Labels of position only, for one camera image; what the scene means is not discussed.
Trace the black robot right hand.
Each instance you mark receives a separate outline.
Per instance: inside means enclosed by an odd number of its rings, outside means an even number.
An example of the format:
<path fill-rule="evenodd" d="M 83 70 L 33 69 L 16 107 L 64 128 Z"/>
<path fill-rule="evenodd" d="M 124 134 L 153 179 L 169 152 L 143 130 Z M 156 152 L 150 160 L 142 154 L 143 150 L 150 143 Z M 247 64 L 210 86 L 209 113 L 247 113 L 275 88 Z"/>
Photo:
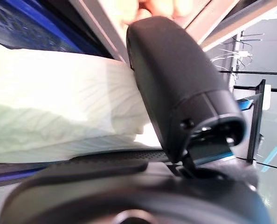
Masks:
<path fill-rule="evenodd" d="M 255 168 L 230 150 L 247 125 L 228 85 L 175 22 L 127 29 L 138 89 L 168 162 L 53 165 L 6 199 L 1 224 L 269 224 Z"/>

